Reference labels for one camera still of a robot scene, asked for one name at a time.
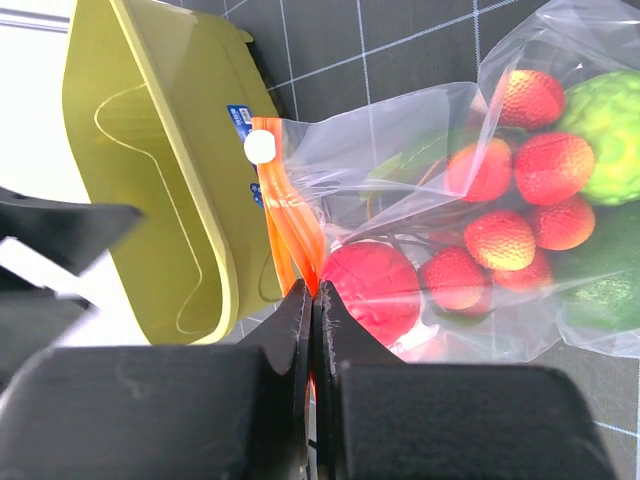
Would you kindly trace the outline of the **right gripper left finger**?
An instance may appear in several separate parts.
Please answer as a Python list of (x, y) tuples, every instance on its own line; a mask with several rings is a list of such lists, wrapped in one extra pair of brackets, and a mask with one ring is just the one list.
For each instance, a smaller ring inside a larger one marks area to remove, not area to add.
[(1, 398), (5, 479), (301, 479), (312, 297), (234, 344), (53, 348)]

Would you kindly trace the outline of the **clear zip top bag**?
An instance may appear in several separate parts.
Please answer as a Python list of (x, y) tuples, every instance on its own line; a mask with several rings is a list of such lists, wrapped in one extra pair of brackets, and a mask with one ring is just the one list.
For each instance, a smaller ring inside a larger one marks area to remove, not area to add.
[(407, 361), (639, 354), (639, 11), (550, 1), (447, 83), (244, 142), (278, 280)]

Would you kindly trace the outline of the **red lychee bunch with leaves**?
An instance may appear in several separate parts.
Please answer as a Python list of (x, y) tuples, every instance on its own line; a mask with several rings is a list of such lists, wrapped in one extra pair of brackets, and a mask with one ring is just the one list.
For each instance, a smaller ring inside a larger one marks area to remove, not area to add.
[(581, 190), (595, 164), (580, 136), (552, 130), (566, 90), (552, 75), (516, 69), (498, 90), (497, 124), (440, 129), (375, 167), (366, 200), (392, 184), (433, 187), (450, 212), (421, 213), (433, 255), (417, 270), (440, 309), (478, 315), (494, 287), (527, 293), (553, 280), (549, 253), (587, 240), (595, 214)]

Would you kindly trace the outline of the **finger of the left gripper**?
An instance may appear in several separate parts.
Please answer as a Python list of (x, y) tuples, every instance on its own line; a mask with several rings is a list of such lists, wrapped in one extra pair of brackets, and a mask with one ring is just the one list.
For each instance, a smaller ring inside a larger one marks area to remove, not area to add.
[(16, 239), (79, 275), (131, 231), (142, 212), (125, 204), (78, 204), (1, 190), (1, 237)]

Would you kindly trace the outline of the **light green bumpy fruit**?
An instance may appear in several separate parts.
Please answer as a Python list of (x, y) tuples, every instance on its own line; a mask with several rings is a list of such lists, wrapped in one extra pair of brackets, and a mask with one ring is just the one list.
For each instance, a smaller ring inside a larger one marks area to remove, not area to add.
[(639, 73), (595, 76), (566, 91), (564, 114), (553, 129), (582, 137), (594, 170), (581, 193), (595, 205), (639, 199)]

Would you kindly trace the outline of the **dark green lime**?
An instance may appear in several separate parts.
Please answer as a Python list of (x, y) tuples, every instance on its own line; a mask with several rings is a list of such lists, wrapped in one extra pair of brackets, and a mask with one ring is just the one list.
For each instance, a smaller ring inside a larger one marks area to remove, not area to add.
[(552, 261), (565, 321), (609, 332), (639, 327), (639, 204), (596, 211), (581, 245)]

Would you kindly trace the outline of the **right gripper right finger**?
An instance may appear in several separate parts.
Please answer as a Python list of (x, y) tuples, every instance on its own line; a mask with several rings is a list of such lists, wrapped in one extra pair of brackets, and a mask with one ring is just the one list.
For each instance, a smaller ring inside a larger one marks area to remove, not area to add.
[(611, 479), (579, 389), (539, 365), (411, 364), (348, 313), (314, 301), (316, 452), (322, 479)]

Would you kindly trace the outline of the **olive green plastic basket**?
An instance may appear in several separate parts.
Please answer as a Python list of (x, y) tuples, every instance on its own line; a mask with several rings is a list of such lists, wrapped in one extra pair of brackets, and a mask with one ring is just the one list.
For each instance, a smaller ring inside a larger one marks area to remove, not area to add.
[(228, 20), (161, 1), (79, 1), (62, 85), (90, 199), (143, 221), (112, 257), (152, 344), (206, 344), (280, 299), (258, 179), (243, 151), (276, 108)]

